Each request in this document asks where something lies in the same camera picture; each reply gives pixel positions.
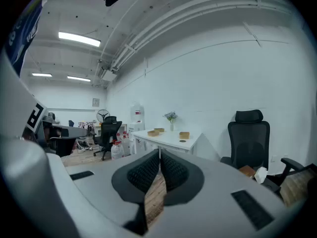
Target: mesh backrest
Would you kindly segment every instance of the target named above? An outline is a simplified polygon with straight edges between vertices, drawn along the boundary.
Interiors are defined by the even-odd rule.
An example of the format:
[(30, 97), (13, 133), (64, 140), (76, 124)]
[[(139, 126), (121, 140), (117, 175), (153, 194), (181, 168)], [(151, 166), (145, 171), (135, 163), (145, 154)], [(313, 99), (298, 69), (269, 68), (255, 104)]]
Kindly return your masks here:
[(136, 188), (146, 194), (159, 171), (159, 154), (129, 170), (127, 178)]
[(115, 122), (117, 122), (117, 117), (106, 117), (106, 118), (104, 119), (104, 122), (105, 122), (106, 124), (115, 123)]
[(231, 159), (236, 168), (248, 165), (268, 169), (269, 124), (231, 122), (228, 125), (231, 140)]
[(188, 169), (166, 154), (161, 154), (160, 169), (163, 173), (167, 192), (181, 186), (188, 179)]
[(116, 134), (122, 125), (121, 121), (117, 121), (116, 123), (107, 124), (103, 122), (101, 124), (101, 141), (104, 147), (109, 146), (110, 137), (113, 139), (117, 139)]

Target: person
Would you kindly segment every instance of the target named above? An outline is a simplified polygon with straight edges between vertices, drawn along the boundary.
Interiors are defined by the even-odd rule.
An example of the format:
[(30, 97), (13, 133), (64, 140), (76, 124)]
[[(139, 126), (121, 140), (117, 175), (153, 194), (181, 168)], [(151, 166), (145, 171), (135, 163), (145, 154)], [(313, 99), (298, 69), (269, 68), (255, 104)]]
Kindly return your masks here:
[(5, 51), (11, 64), (20, 76), (27, 49), (38, 29), (39, 18), (47, 0), (31, 0), (13, 26), (5, 43)]

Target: water bottle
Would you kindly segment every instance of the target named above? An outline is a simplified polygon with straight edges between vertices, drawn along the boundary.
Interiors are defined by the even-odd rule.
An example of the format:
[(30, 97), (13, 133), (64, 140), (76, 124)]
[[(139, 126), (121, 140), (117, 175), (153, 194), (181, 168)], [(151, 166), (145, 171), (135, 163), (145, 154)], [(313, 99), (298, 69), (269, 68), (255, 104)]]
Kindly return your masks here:
[(122, 158), (121, 149), (119, 148), (119, 142), (116, 141), (114, 145), (111, 147), (111, 159), (116, 160)]
[(122, 138), (120, 136), (120, 132), (117, 132), (117, 141), (122, 141)]
[(132, 103), (130, 112), (132, 122), (142, 122), (143, 116), (141, 111), (141, 105), (138, 102)]
[(125, 153), (124, 153), (124, 148), (123, 148), (122, 142), (119, 142), (118, 147), (120, 149), (121, 158), (123, 158), (125, 156)]
[(116, 140), (114, 139), (113, 141), (112, 141), (112, 146), (111, 146), (111, 148), (114, 146), (114, 143), (116, 142)]
[(130, 155), (129, 139), (126, 137), (126, 135), (123, 135), (122, 146), (123, 146), (123, 149), (124, 149), (124, 155), (125, 156)]
[(130, 152), (130, 139), (129, 139), (129, 133), (127, 133), (127, 145), (128, 145), (128, 154), (131, 154), (131, 152)]

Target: fluorescent light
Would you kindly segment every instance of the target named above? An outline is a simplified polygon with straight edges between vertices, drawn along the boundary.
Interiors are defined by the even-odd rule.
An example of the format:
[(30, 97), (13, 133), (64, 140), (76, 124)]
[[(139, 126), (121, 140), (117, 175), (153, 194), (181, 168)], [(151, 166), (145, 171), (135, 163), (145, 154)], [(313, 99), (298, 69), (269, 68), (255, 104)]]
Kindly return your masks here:
[(32, 73), (33, 76), (39, 76), (39, 77), (51, 77), (52, 74), (45, 74), (45, 73)]
[(77, 79), (77, 80), (82, 80), (82, 81), (88, 81), (88, 82), (90, 82), (90, 79), (87, 79), (87, 78), (71, 77), (71, 76), (67, 76), (67, 78), (69, 78), (69, 79)]
[(67, 39), (71, 41), (76, 41), (76, 42), (82, 42), (86, 44), (90, 44), (96, 47), (99, 47), (100, 41), (92, 38), (88, 38), (86, 36), (78, 35), (78, 34), (70, 34), (70, 33), (65, 33), (65, 32), (59, 32), (58, 37), (60, 39)]

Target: pipe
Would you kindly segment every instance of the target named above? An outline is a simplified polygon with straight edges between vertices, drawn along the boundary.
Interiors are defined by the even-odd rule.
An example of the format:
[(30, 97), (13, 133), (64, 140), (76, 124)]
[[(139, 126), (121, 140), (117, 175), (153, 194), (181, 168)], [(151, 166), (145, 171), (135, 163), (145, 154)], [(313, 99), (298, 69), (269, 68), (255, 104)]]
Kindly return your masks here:
[[(151, 23), (149, 26), (147, 26), (143, 31), (141, 31), (128, 45), (129, 46), (133, 46), (143, 35), (145, 35), (145, 33), (147, 33), (148, 31), (150, 31), (153, 27), (155, 27), (157, 24), (161, 23), (163, 20), (167, 19), (168, 17), (184, 10), (187, 9), (189, 7), (198, 5), (200, 3), (204, 3), (204, 2), (208, 2), (208, 1), (212, 1), (212, 0), (193, 0), (190, 1), (188, 3), (185, 3), (173, 10), (171, 10), (170, 12), (164, 14), (163, 16), (161, 16), (160, 18), (158, 18), (157, 20), (155, 20), (153, 23)], [(277, 1), (277, 2), (281, 2), (283, 4), (287, 4), (289, 5), (289, 3), (283, 1), (283, 0), (273, 0), (273, 1)], [(115, 62), (111, 65), (112, 67), (115, 67), (117, 65), (117, 63), (122, 59), (122, 57), (125, 55), (125, 53), (128, 51), (127, 48), (125, 48), (122, 53), (119, 55), (119, 57), (115, 60)]]
[[(171, 3), (174, 2), (174, 1), (176, 1), (176, 0), (170, 0), (170, 1), (166, 2), (166, 3), (163, 4), (161, 7), (159, 7), (157, 11), (160, 11), (160, 10), (163, 9), (165, 6), (171, 4)], [(125, 38), (125, 40), (121, 43), (120, 47), (119, 47), (119, 48), (117, 49), (117, 51), (115, 52), (114, 57), (116, 57), (117, 54), (122, 51), (122, 49), (123, 49), (123, 47), (124, 47), (124, 44), (127, 43), (127, 41), (130, 41), (130, 40), (128, 40), (128, 39), (132, 38), (132, 36), (133, 36), (132, 33), (134, 32), (134, 30), (137, 29), (149, 16), (150, 16), (150, 15), (144, 17), (144, 18), (131, 30), (130, 34)]]
[(163, 28), (167, 27), (168, 25), (170, 25), (171, 23), (174, 23), (182, 18), (185, 18), (186, 16), (189, 16), (191, 14), (195, 14), (195, 13), (199, 13), (202, 12), (204, 10), (208, 10), (208, 9), (212, 9), (212, 8), (216, 8), (216, 7), (223, 7), (223, 6), (229, 6), (229, 5), (234, 5), (236, 6), (236, 4), (257, 4), (257, 2), (255, 1), (229, 1), (229, 2), (221, 2), (221, 3), (216, 3), (216, 4), (211, 4), (211, 5), (207, 5), (207, 6), (203, 6), (191, 11), (188, 11), (186, 13), (183, 13), (181, 15), (179, 15), (178, 17), (173, 18), (172, 20), (166, 22), (165, 24), (163, 24), (162, 26), (160, 26), (159, 28), (157, 28), (156, 30), (154, 30), (153, 32), (151, 32), (147, 37), (145, 37), (141, 42), (138, 43), (138, 45), (136, 47), (134, 47), (134, 49), (138, 50), (139, 47), (147, 41), (147, 39), (150, 39), (151, 36), (155, 35), (156, 33), (158, 33), (160, 30), (162, 30)]
[[(170, 25), (169, 27), (165, 28), (162, 32), (157, 33), (157, 34), (154, 35), (152, 38), (150, 38), (149, 40), (147, 40), (145, 43), (143, 42), (142, 45), (140, 45), (138, 48), (136, 47), (135, 49), (136, 49), (136, 50), (140, 50), (140, 49), (143, 48), (146, 44), (148, 44), (149, 42), (151, 42), (152, 40), (154, 40), (154, 39), (155, 39), (156, 37), (158, 37), (159, 35), (165, 33), (166, 31), (170, 30), (171, 28), (173, 28), (173, 27), (175, 27), (175, 26), (177, 26), (177, 25), (179, 25), (179, 24), (181, 24), (181, 23), (184, 23), (184, 22), (186, 22), (186, 21), (188, 21), (188, 20), (190, 20), (190, 19), (193, 19), (193, 18), (195, 18), (195, 17), (201, 16), (201, 15), (205, 15), (205, 14), (208, 14), (208, 13), (211, 13), (211, 12), (219, 11), (219, 10), (224, 10), (224, 9), (250, 8), (250, 7), (251, 7), (251, 8), (256, 8), (256, 7), (257, 7), (257, 3), (255, 2), (254, 4), (256, 4), (256, 5), (237, 5), (237, 6), (234, 6), (234, 5), (233, 5), (233, 6), (227, 6), (227, 7), (217, 7), (216, 9), (211, 9), (211, 10), (204, 11), (204, 12), (199, 12), (199, 13), (196, 12), (195, 15), (192, 15), (192, 16), (190, 16), (190, 17), (188, 17), (188, 18), (185, 18), (185, 19), (183, 19), (183, 20), (180, 20), (180, 21), (176, 22), (175, 24)], [(287, 10), (285, 10), (285, 8), (280, 7), (280, 8), (282, 8), (282, 9), (279, 9), (278, 7), (280, 7), (280, 6), (274, 6), (274, 5), (271, 5), (271, 4), (269, 4), (269, 3), (265, 3), (265, 2), (261, 4), (261, 9), (270, 9), (270, 10), (275, 10), (275, 11), (279, 11), (279, 12), (282, 12), (282, 13), (291, 14), (291, 11), (290, 11), (290, 10), (287, 11)], [(133, 54), (134, 54), (134, 52), (128, 53), (128, 55), (126, 56), (126, 58), (123, 59), (123, 60), (121, 61), (121, 63), (117, 66), (116, 71), (118, 71), (118, 70), (123, 66), (123, 64), (124, 64), (125, 62), (127, 62), (127, 61), (132, 57)]]
[[(120, 18), (120, 20), (118, 21), (117, 25), (115, 26), (115, 28), (113, 29), (113, 31), (112, 31), (111, 34), (109, 35), (109, 38), (108, 38), (108, 40), (107, 40), (107, 42), (106, 42), (106, 44), (105, 44), (105, 46), (104, 46), (104, 49), (103, 49), (103, 51), (102, 51), (102, 53), (101, 53), (100, 59), (103, 57), (103, 54), (104, 54), (104, 52), (105, 52), (105, 50), (106, 50), (106, 47), (107, 47), (107, 45), (108, 45), (108, 43), (109, 43), (109, 40), (110, 40), (110, 38), (112, 37), (112, 35), (113, 35), (113, 33), (115, 32), (115, 30), (117, 29), (118, 25), (121, 23), (121, 21), (122, 21), (122, 19), (125, 17), (125, 15), (130, 11), (130, 9), (131, 9), (138, 1), (139, 1), (139, 0), (135, 0), (134, 3), (131, 4), (131, 6), (128, 8), (128, 10), (123, 14), (123, 16), (122, 16), (122, 17)], [(98, 72), (98, 65), (97, 65), (97, 68), (96, 68), (96, 72), (95, 72), (95, 77), (94, 77), (94, 82), (93, 82), (93, 84), (95, 83), (95, 79), (96, 79), (97, 72)]]

